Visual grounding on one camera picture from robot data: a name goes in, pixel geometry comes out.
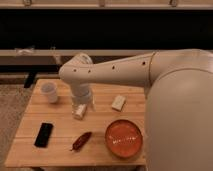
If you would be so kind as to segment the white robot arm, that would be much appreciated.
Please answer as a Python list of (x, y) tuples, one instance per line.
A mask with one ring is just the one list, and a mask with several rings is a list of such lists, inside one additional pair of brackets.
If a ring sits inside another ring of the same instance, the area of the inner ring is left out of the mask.
[(78, 54), (59, 70), (76, 102), (91, 83), (142, 87), (148, 171), (213, 171), (213, 53), (158, 51), (94, 64)]

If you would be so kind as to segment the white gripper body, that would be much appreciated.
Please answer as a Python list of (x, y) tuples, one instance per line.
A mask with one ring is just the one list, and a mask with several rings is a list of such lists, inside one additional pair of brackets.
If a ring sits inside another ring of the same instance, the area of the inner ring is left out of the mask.
[(80, 105), (93, 104), (93, 92), (89, 84), (71, 84), (72, 106), (77, 109)]

